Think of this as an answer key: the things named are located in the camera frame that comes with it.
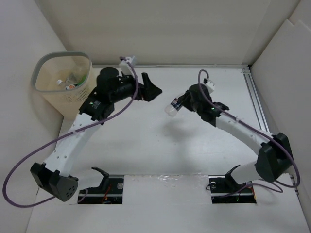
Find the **black cap small bottle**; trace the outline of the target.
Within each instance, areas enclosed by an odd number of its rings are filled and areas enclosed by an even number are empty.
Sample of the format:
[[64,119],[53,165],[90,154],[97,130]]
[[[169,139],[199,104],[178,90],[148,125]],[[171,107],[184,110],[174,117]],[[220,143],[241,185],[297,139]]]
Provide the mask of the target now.
[[176,96],[171,101],[171,103],[166,106],[165,113],[170,117],[175,117],[178,111],[183,107],[182,102],[184,100],[184,97],[185,97],[185,93]]

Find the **green soda bottle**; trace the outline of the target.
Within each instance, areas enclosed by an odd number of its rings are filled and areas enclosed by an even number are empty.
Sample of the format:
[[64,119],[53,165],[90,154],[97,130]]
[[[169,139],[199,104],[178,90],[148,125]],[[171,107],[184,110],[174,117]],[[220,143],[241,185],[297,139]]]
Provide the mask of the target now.
[[79,81],[75,86],[80,86],[80,85],[82,85],[83,82],[85,81],[85,79],[86,79],[86,75],[83,76],[83,77],[80,79],[80,81]]

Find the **orange blue label clear bottle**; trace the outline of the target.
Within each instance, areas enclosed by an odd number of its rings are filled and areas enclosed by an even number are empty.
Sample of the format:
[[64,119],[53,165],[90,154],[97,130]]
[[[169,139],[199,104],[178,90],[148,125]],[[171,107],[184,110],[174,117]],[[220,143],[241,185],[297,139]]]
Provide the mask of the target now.
[[65,85],[65,89],[66,90],[72,90],[72,89],[75,89],[76,88],[76,85],[74,84],[66,84]]

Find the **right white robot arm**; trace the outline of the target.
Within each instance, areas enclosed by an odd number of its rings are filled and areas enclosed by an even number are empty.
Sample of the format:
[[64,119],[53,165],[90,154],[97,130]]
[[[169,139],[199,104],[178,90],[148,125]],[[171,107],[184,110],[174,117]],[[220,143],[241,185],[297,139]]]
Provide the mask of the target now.
[[294,163],[288,137],[283,133],[271,134],[246,124],[232,115],[229,107],[214,102],[209,88],[204,84],[194,84],[177,99],[180,106],[195,112],[202,121],[227,132],[248,146],[256,155],[256,160],[236,165],[224,176],[223,182],[229,193],[237,193],[256,180],[271,183],[282,192],[284,183],[278,178]]

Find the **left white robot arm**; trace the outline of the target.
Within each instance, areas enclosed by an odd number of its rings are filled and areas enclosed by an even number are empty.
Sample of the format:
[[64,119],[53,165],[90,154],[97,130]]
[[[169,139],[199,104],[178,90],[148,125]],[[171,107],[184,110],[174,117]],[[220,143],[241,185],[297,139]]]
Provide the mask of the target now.
[[30,172],[37,185],[53,197],[66,202],[80,189],[81,181],[70,172],[82,148],[114,112],[114,104],[126,98],[150,102],[162,93],[147,73],[139,83],[133,74],[108,67],[100,71],[96,87],[79,109],[69,136],[60,140],[54,152],[41,164],[34,163]]

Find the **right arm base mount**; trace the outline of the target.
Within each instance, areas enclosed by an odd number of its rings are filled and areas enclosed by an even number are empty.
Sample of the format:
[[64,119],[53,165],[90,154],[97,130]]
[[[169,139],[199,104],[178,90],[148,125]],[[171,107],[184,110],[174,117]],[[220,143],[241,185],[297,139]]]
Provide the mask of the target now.
[[211,175],[206,191],[210,192],[212,204],[256,204],[252,183],[230,184],[225,175]]

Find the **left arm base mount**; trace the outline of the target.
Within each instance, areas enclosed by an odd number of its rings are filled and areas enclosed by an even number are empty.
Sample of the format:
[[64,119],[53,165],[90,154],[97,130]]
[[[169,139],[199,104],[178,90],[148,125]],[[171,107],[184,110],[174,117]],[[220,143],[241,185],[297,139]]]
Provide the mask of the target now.
[[109,184],[104,188],[88,188],[80,190],[78,204],[122,204],[123,201],[124,175],[109,177]]

